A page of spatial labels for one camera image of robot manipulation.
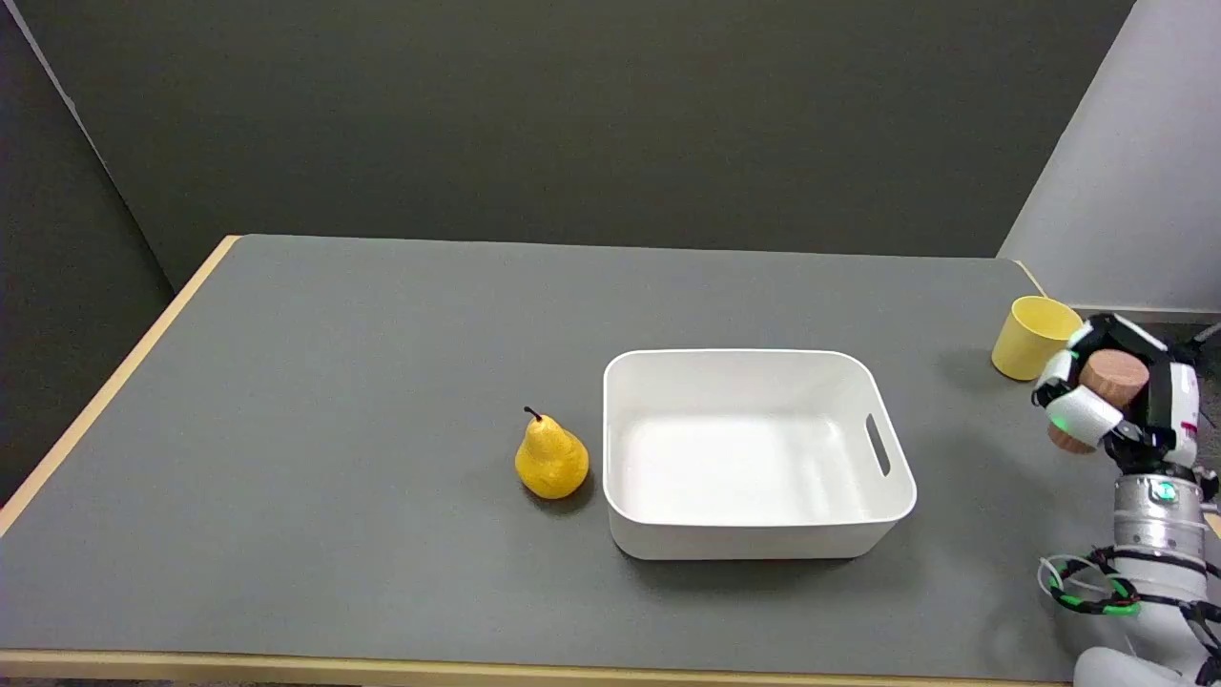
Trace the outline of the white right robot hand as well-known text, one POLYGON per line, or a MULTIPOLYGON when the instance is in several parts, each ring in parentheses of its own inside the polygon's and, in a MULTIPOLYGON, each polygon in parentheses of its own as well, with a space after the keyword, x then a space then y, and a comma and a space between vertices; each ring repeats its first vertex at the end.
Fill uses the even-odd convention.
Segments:
POLYGON ((1032 401, 1051 430, 1101 448, 1122 473, 1186 480, 1197 462, 1199 388, 1186 349, 1118 314, 1095 314, 1042 371, 1032 401))

